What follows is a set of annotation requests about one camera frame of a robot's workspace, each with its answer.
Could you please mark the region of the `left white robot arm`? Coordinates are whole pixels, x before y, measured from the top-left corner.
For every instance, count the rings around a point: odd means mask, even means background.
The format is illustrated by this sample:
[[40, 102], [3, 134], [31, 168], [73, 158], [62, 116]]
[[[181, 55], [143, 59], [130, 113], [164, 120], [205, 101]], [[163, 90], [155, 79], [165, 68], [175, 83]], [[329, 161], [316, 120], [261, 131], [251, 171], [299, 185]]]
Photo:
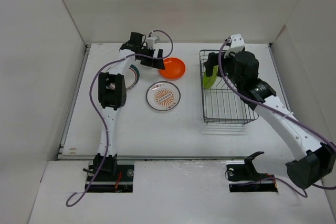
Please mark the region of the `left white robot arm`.
[[101, 109], [96, 109], [103, 122], [101, 140], [93, 164], [99, 167], [99, 174], [105, 180], [112, 180], [117, 176], [117, 147], [115, 132], [117, 118], [121, 108], [127, 100], [125, 74], [135, 62], [155, 69], [164, 69], [163, 50], [154, 56], [154, 46], [159, 37], [150, 33], [145, 36], [132, 32], [130, 39], [119, 49], [116, 61], [106, 64], [96, 74], [98, 80], [98, 102]]

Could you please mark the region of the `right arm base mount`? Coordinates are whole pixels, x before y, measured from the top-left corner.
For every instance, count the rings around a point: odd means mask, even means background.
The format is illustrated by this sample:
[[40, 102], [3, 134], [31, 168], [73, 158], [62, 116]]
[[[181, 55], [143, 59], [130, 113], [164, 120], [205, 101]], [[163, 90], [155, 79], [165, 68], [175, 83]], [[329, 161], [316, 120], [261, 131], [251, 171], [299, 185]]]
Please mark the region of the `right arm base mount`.
[[264, 152], [255, 152], [243, 159], [226, 161], [225, 176], [230, 193], [277, 193], [278, 188], [273, 174], [259, 173], [253, 160]]

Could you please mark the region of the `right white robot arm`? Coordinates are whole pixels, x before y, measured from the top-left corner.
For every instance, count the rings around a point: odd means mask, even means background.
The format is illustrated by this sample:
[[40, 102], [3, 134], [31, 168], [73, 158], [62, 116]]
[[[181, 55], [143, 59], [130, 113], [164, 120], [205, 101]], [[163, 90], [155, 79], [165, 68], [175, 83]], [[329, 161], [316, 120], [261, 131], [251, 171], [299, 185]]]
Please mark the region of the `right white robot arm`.
[[291, 150], [286, 163], [289, 179], [299, 188], [316, 186], [335, 165], [335, 145], [300, 123], [283, 105], [276, 91], [259, 78], [259, 61], [252, 52], [210, 52], [204, 66], [204, 85], [221, 77], [228, 88], [262, 117]]

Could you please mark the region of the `lime green plate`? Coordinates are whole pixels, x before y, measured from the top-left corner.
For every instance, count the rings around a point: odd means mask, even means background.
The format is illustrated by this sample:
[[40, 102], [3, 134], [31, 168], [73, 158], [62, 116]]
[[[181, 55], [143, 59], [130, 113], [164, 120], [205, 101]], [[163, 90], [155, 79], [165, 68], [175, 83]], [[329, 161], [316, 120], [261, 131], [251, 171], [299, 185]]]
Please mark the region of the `lime green plate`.
[[213, 73], [211, 76], [206, 75], [206, 71], [203, 74], [203, 87], [204, 89], [210, 89], [216, 82], [217, 79], [218, 66], [214, 66]]

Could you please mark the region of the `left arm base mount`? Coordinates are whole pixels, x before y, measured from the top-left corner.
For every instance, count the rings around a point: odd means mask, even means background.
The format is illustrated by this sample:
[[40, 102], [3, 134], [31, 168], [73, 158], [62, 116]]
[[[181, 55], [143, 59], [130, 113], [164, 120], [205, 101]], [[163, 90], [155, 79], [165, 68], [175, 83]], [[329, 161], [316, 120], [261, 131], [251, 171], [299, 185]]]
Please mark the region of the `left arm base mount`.
[[89, 186], [91, 179], [95, 174], [88, 189], [89, 193], [132, 193], [134, 179], [134, 165], [128, 163], [118, 164], [117, 155], [107, 156], [98, 171], [103, 156], [97, 154], [93, 163], [82, 170], [87, 174], [85, 189]]

